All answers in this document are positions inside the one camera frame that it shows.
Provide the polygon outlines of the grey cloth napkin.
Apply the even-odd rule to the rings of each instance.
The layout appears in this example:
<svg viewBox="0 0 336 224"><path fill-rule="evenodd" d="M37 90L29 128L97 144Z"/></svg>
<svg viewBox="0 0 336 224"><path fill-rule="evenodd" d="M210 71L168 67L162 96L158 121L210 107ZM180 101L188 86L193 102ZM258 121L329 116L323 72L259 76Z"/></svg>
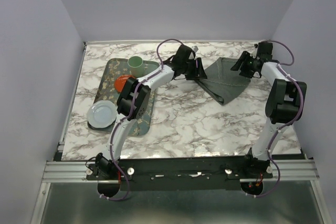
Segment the grey cloth napkin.
<svg viewBox="0 0 336 224"><path fill-rule="evenodd" d="M220 105L226 105L236 99L250 84L250 78L230 70L236 61L236 59L218 58L205 69L207 79L195 80Z"/></svg>

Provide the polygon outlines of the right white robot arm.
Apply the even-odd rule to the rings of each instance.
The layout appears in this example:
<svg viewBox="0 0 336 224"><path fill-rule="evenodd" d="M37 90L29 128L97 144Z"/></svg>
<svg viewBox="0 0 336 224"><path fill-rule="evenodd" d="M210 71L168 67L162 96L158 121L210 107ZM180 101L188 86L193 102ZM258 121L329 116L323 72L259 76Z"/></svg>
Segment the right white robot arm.
<svg viewBox="0 0 336 224"><path fill-rule="evenodd" d="M249 178L267 171L271 154L283 132L302 116L307 84L291 77L283 69L284 63L272 58L274 40L264 40L255 45L251 54L243 51L231 71L253 78L255 73L266 78L271 90L265 106L266 123L257 142L245 156L242 173Z"/></svg>

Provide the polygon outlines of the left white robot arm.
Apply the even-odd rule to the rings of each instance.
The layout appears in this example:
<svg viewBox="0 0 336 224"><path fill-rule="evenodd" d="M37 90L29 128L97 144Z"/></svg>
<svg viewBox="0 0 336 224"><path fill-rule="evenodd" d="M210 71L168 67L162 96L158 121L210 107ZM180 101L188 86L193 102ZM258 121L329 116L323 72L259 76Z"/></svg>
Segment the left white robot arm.
<svg viewBox="0 0 336 224"><path fill-rule="evenodd" d="M207 79L202 60L196 57L198 48L181 44L177 52L167 60L160 60L157 69L140 78L129 78L117 100L117 118L107 142L107 152L95 157L98 173L104 179L112 179L123 172L118 165L123 144L131 127L146 111L150 94L158 87L184 75L186 80Z"/></svg>

